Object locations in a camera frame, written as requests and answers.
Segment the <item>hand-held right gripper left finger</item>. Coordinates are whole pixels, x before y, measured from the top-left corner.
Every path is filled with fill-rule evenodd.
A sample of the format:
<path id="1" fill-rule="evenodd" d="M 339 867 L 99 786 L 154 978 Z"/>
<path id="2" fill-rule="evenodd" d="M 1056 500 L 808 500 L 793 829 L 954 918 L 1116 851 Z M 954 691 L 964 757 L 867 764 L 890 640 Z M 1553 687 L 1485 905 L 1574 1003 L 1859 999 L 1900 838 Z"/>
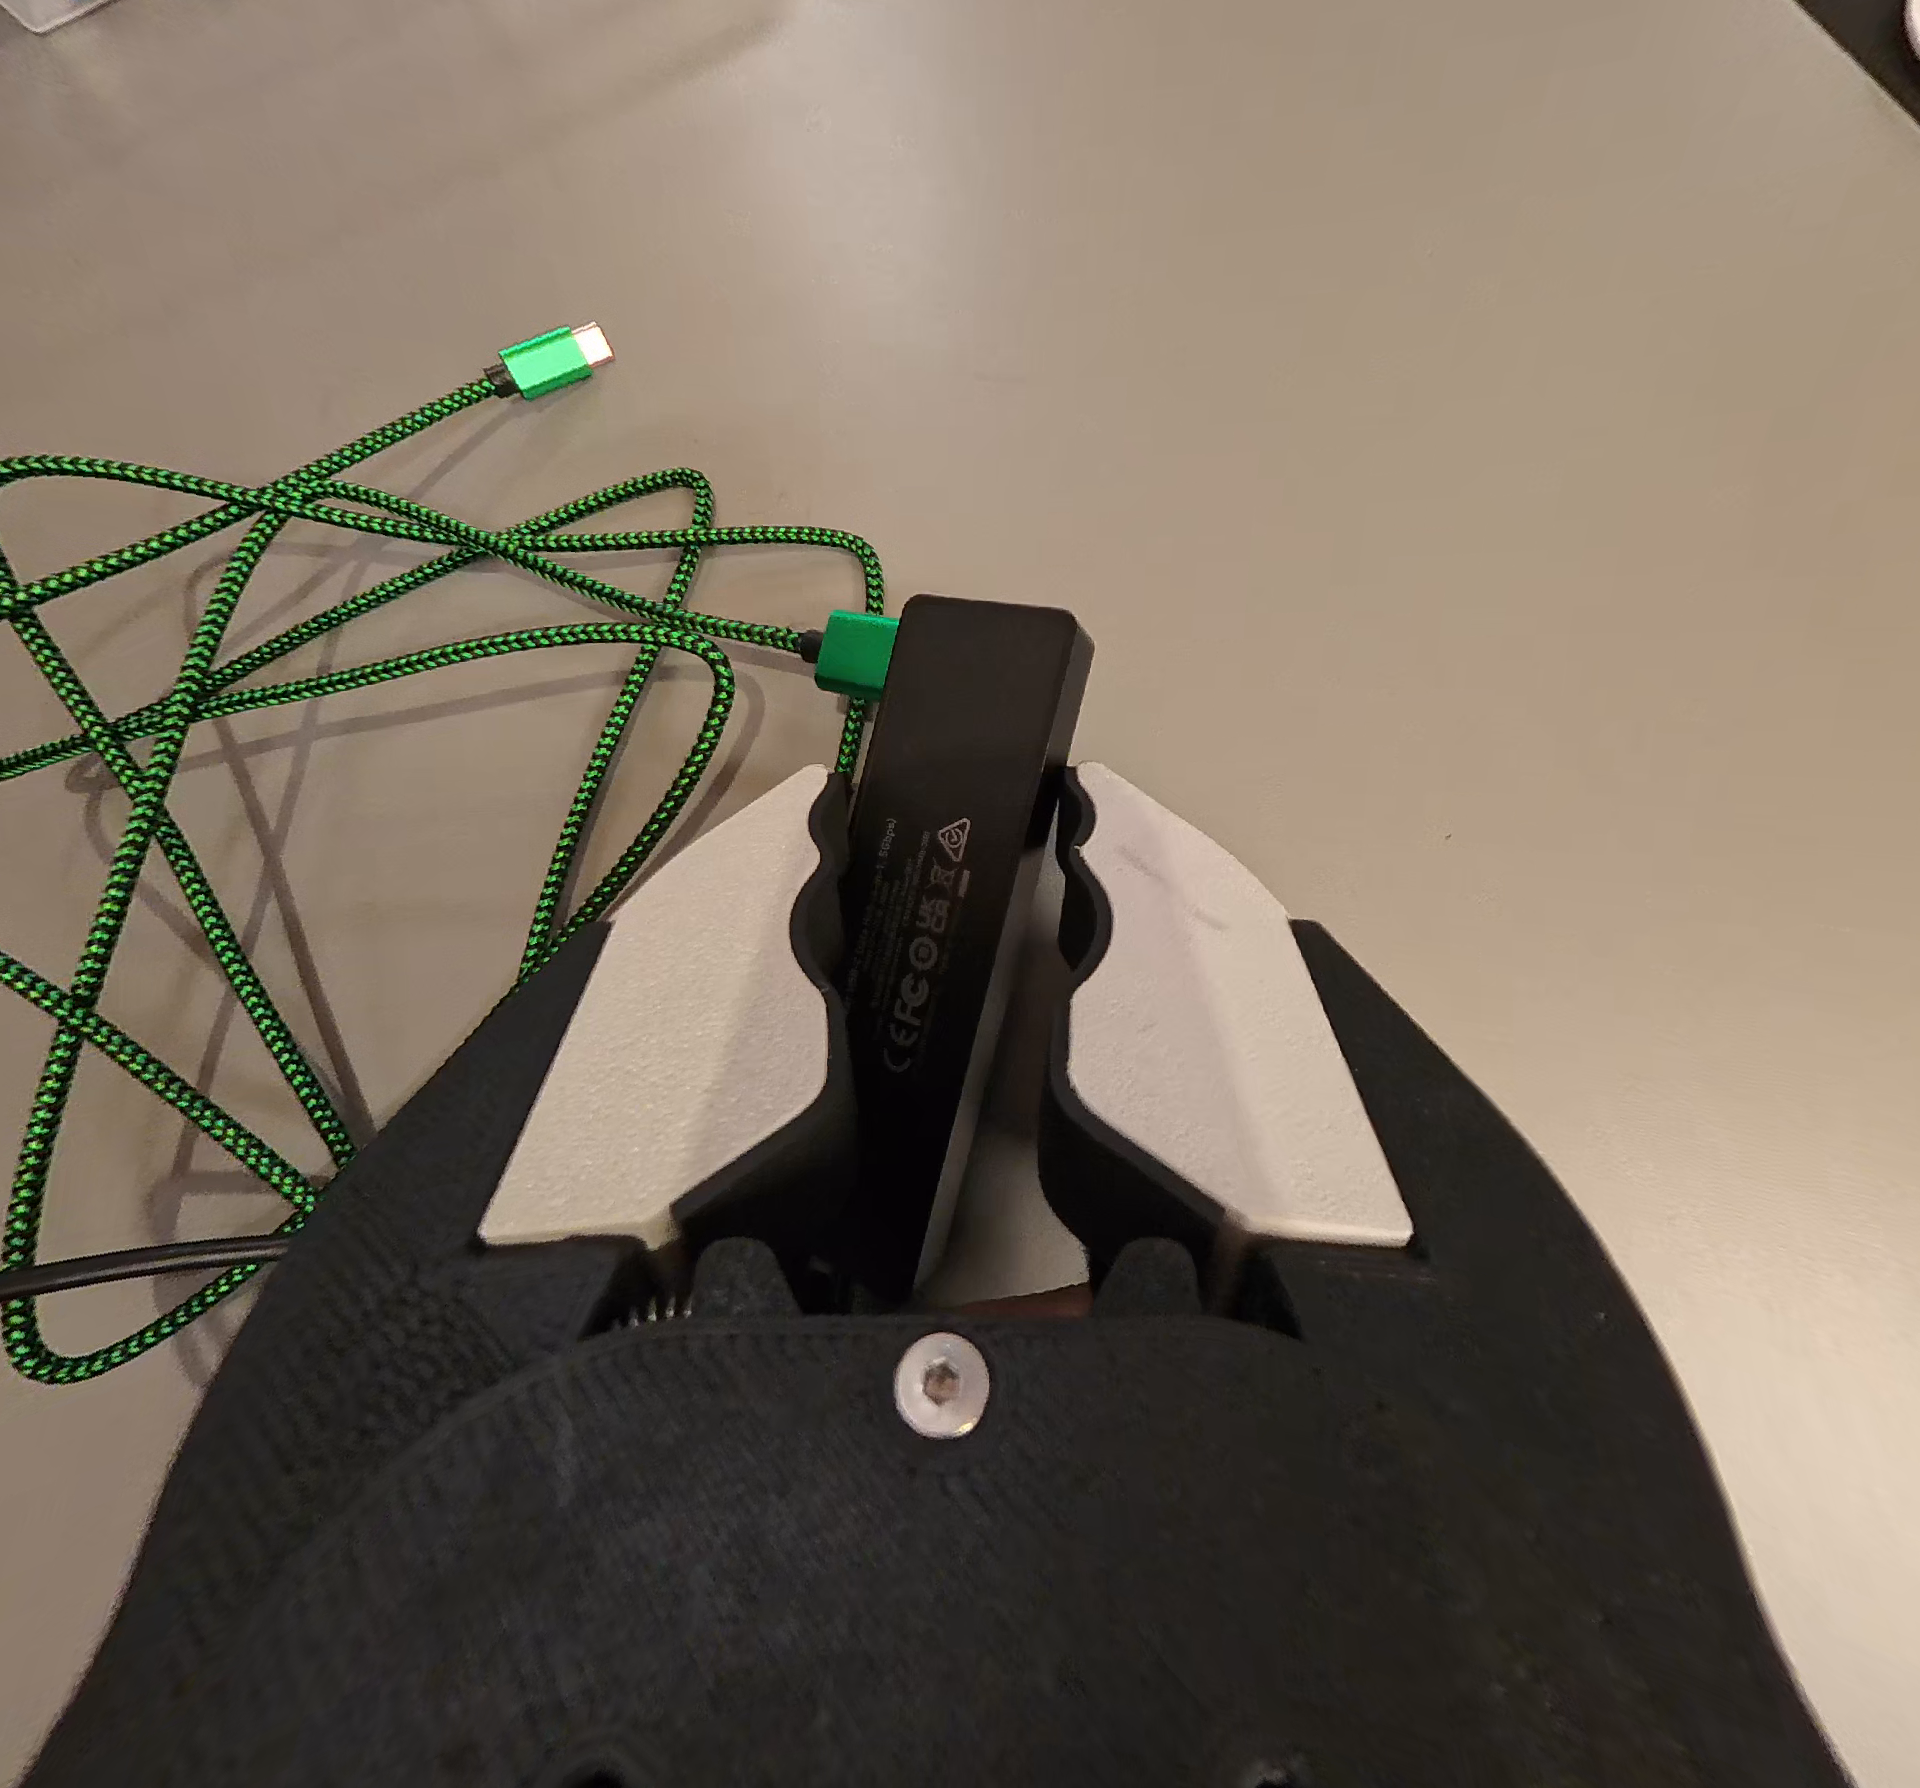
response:
<path id="1" fill-rule="evenodd" d="M 486 1244 L 825 1239 L 857 1173 L 846 860 L 849 786 L 806 766 L 612 912 Z"/>

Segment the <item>black USB hub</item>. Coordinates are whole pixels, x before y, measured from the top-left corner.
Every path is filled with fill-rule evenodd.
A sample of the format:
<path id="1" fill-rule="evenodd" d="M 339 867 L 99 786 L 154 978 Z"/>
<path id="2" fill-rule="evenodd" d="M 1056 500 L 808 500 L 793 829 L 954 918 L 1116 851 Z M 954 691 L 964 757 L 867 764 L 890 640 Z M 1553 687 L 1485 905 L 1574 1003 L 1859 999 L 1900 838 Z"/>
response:
<path id="1" fill-rule="evenodd" d="M 857 1103 L 839 1260 L 884 1306 L 947 1243 L 1092 652 L 1053 606 L 917 595 L 893 628 L 839 978 Z"/>

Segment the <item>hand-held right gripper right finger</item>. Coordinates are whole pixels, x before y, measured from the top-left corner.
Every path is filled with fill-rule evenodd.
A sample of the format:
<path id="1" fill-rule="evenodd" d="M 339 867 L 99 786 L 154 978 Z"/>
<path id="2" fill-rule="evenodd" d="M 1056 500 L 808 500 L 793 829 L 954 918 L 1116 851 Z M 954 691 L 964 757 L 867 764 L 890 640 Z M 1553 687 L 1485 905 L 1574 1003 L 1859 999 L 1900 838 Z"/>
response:
<path id="1" fill-rule="evenodd" d="M 1284 905 L 1104 764 L 1068 771 L 1047 1202 L 1089 1256 L 1416 1236 Z"/>

